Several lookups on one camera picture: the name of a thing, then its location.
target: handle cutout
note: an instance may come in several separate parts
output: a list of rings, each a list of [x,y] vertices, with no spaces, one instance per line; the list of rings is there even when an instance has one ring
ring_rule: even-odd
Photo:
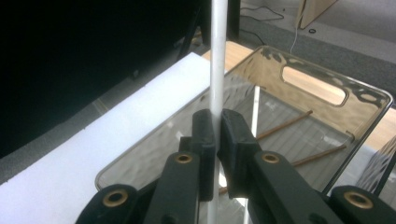
[[[347,97],[346,93],[340,88],[288,66],[283,68],[282,77],[285,82],[332,105],[340,105]]]

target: wire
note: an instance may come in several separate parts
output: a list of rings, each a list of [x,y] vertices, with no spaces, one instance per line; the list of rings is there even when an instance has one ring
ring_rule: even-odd
[[[260,38],[260,36],[257,35],[256,33],[253,33],[253,32],[250,32],[250,31],[247,31],[247,30],[244,30],[244,29],[239,29],[239,30],[240,30],[240,31],[243,31],[243,32],[245,32],[245,33],[251,34],[251,35],[255,35],[257,38],[260,39],[260,42],[262,42],[262,45],[266,45],[266,44],[264,43],[264,41],[262,41],[262,39]]]
[[[248,18],[251,18],[251,19],[253,19],[253,20],[255,20],[255,21],[277,21],[277,20],[283,20],[283,19],[285,19],[285,17],[284,17],[282,14],[273,11],[273,10],[272,10],[271,8],[269,8],[269,7],[256,7],[256,8],[241,7],[240,10],[247,9],[247,10],[255,11],[255,10],[260,9],[260,8],[268,9],[269,11],[271,11],[272,13],[276,14],[276,15],[279,16],[279,17],[278,17],[278,18],[272,18],[272,19],[265,19],[265,20],[258,20],[258,19],[254,18],[254,17],[251,17],[251,16],[244,16],[244,15],[241,15],[241,17],[248,17]]]
[[[300,20],[303,18],[304,12],[305,12],[305,8],[304,8],[304,10],[301,12],[301,16],[300,16],[300,18],[297,20],[297,22],[300,22]],[[290,54],[292,54],[291,52],[293,51],[294,45],[295,45],[296,42],[297,42],[297,35],[298,35],[298,24],[296,24],[296,32],[295,32],[293,44],[291,45],[291,48],[290,48]]]

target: white table surface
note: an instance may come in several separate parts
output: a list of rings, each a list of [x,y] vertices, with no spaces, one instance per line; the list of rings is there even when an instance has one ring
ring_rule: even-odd
[[[0,186],[0,223],[75,223],[96,175],[209,87],[210,63],[190,54]]]

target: white rod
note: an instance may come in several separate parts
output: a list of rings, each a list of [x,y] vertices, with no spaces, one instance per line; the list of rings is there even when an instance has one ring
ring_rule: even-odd
[[[251,133],[254,137],[257,135],[257,122],[259,119],[259,103],[260,103],[260,87],[254,87],[254,100],[253,100],[253,115],[251,119]],[[248,224],[248,199],[245,200],[245,213],[244,213],[244,224]]]
[[[216,151],[219,151],[221,111],[228,0],[212,0],[211,58],[210,58],[210,111],[215,132]],[[219,206],[219,159],[215,161],[213,200],[208,205],[208,224],[216,224]]]

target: wooden rod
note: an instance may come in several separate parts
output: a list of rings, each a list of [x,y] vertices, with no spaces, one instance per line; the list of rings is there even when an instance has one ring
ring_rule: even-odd
[[[267,136],[269,136],[269,135],[271,135],[273,133],[276,133],[277,131],[279,131],[279,130],[281,130],[283,128],[286,128],[286,127],[290,126],[291,124],[293,124],[293,123],[295,123],[295,122],[297,122],[297,121],[299,121],[301,119],[304,119],[304,118],[308,117],[312,113],[313,113],[313,111],[309,110],[309,111],[303,113],[302,115],[300,115],[299,117],[297,117],[295,119],[288,120],[288,121],[284,122],[283,124],[278,125],[275,128],[266,131],[265,133],[261,133],[261,134],[259,134],[259,136],[257,136],[257,140],[261,140],[264,137],[267,137]]]
[[[294,162],[291,163],[291,165],[294,166],[294,167],[299,166],[299,165],[303,165],[303,164],[306,164],[306,163],[308,163],[308,162],[318,160],[318,159],[320,159],[320,158],[322,158],[322,157],[325,157],[325,156],[327,156],[327,155],[329,155],[329,154],[332,154],[332,153],[334,153],[334,152],[336,152],[336,151],[339,151],[339,150],[341,150],[341,149],[344,149],[344,148],[346,148],[346,147],[347,147],[346,145],[341,145],[341,146],[339,146],[339,147],[335,147],[335,148],[332,148],[332,149],[329,149],[329,150],[320,152],[320,153],[315,154],[315,155],[313,155],[313,156],[309,156],[309,157],[304,158],[304,159],[302,159],[302,160],[294,161]]]

